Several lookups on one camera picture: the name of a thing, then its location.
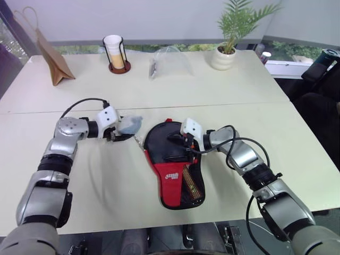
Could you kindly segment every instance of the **window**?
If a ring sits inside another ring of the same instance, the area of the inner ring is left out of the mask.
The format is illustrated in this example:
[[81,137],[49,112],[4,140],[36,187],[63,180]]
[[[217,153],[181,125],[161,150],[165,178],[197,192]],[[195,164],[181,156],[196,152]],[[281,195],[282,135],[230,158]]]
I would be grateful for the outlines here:
[[263,41],[265,51],[271,53],[270,60],[294,61],[312,64],[321,54],[322,48],[289,44],[280,41]]
[[12,33],[9,31],[6,24],[0,19],[0,44],[4,45],[5,48],[18,57],[22,64],[28,61],[28,56],[20,44],[15,40]]
[[[203,50],[213,50],[217,44],[174,44],[182,52],[197,52]],[[125,45],[126,50],[137,50],[139,52],[155,52],[162,47],[169,45]],[[67,54],[100,54],[105,52],[103,47],[98,45],[72,45],[72,46],[55,46],[55,49],[63,55]]]

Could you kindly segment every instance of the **paper cup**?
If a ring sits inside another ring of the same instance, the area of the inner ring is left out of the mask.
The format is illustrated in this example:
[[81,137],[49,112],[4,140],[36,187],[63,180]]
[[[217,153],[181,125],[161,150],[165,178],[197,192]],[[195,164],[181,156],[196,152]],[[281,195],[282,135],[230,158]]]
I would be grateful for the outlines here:
[[122,69],[124,67],[124,60],[122,58],[124,54],[123,45],[121,45],[121,51],[119,49],[121,41],[122,37],[117,35],[110,35],[104,38],[105,47],[111,58],[113,67],[116,69]]

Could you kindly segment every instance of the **black cable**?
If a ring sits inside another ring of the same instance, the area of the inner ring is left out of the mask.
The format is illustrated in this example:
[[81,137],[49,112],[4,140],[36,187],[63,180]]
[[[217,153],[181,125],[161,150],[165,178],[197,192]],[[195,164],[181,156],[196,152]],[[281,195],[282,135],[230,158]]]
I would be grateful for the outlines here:
[[96,100],[96,101],[102,101],[103,102],[103,108],[105,109],[106,107],[110,106],[110,104],[108,103],[108,101],[101,99],[101,98],[85,98],[85,99],[81,99],[78,102],[74,103],[73,105],[71,105],[69,108],[66,109],[66,111],[64,111],[63,115],[60,118],[65,117],[65,115],[67,113],[69,113],[69,111],[76,105],[84,102],[84,101],[91,101],[91,100]]
[[251,206],[251,203],[254,199],[254,196],[251,196],[249,202],[248,202],[248,205],[246,207],[246,212],[245,212],[245,224],[246,224],[246,228],[248,230],[248,233],[250,235],[250,238],[251,240],[254,242],[254,244],[256,244],[256,246],[265,254],[265,255],[270,255],[270,253],[262,247],[261,244],[258,243],[258,241],[255,239],[253,233],[251,232],[251,229],[250,229],[250,224],[249,224],[249,210],[250,210],[250,206]]
[[234,128],[234,126],[232,125],[226,125],[224,126],[223,128],[231,128],[233,130],[233,141],[232,141],[232,144],[230,145],[230,150],[228,151],[227,153],[227,157],[225,158],[225,163],[227,164],[227,166],[229,168],[231,168],[232,170],[235,170],[234,167],[232,167],[230,164],[229,164],[229,157],[230,157],[230,153],[232,152],[233,148],[234,148],[234,143],[235,143],[235,138],[236,138],[236,129]]
[[246,137],[237,137],[237,138],[233,138],[233,139],[229,139],[229,140],[226,140],[224,142],[221,142],[220,144],[216,145],[216,146],[213,146],[211,147],[210,149],[208,150],[204,150],[204,151],[198,151],[198,150],[194,150],[192,148],[190,148],[190,150],[195,153],[195,154],[205,154],[205,153],[209,153],[209,152],[212,152],[216,149],[218,149],[219,147],[225,145],[226,143],[229,143],[231,141],[237,141],[237,140],[245,140],[245,141],[251,141],[253,143],[255,143],[258,147],[260,147],[263,151],[263,153],[265,154],[266,156],[266,161],[267,161],[267,166],[270,167],[270,160],[269,160],[269,156],[268,156],[268,153],[266,151],[266,149],[258,142],[258,141],[255,141],[253,139],[250,139],[250,138],[246,138]]
[[261,208],[259,200],[256,200],[256,203],[257,203],[257,208],[259,208],[259,211],[261,211],[262,208]]

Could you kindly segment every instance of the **table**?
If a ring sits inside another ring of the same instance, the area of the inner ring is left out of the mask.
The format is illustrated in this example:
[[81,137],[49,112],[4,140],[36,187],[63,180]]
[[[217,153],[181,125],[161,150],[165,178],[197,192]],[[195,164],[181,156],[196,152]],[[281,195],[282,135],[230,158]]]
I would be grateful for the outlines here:
[[[93,118],[96,113],[77,111],[70,116]],[[283,180],[311,210],[340,206],[339,172],[289,102],[125,109],[120,114],[143,116],[142,128],[137,133],[141,139],[168,117],[176,121],[191,117],[204,129],[233,124],[242,136],[256,139],[267,149],[274,173],[283,173]],[[0,115],[0,204],[4,219],[0,236],[16,227],[16,207],[60,115],[61,112]],[[188,210],[168,210],[159,201],[157,178],[134,139],[119,143],[80,141],[70,175],[71,216],[58,232],[244,219],[251,191],[235,171],[227,168],[225,156],[219,153],[204,156],[201,169],[206,187],[204,203]],[[260,217],[255,205],[250,217]]]
[[[132,68],[121,75],[110,73],[105,54],[67,55],[76,79],[57,87],[52,86],[43,57],[33,56],[1,99],[0,114],[61,112],[87,97],[107,99],[117,109],[289,101],[253,51],[238,51],[234,67],[225,72],[207,64],[210,53],[185,53],[194,76],[179,74],[154,81],[148,78],[152,53],[127,53]],[[77,106],[83,111],[100,108],[96,102]]]

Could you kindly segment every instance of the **paper bag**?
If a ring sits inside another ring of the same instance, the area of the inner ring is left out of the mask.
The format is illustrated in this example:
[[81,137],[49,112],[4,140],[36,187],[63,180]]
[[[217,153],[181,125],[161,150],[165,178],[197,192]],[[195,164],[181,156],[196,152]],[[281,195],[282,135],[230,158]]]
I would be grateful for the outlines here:
[[[36,16],[36,26],[34,27],[28,20],[28,18],[25,15],[25,10],[31,9],[33,13]],[[49,70],[51,73],[51,78],[52,78],[52,84],[53,86],[57,86],[58,83],[63,79],[75,79],[73,76],[71,70],[69,69],[65,59],[63,56],[56,51],[52,45],[45,39],[43,34],[40,32],[38,28],[38,16],[36,11],[30,7],[27,6],[22,10],[22,13],[18,11],[14,11],[15,14],[19,14],[22,16],[22,18],[27,22],[29,25],[30,29],[34,32],[34,37],[36,38],[36,43],[42,53],[42,56],[46,60]],[[18,20],[18,17],[15,17],[15,19],[18,21],[18,23],[21,25],[21,27],[25,29],[25,27],[22,25],[22,23]]]

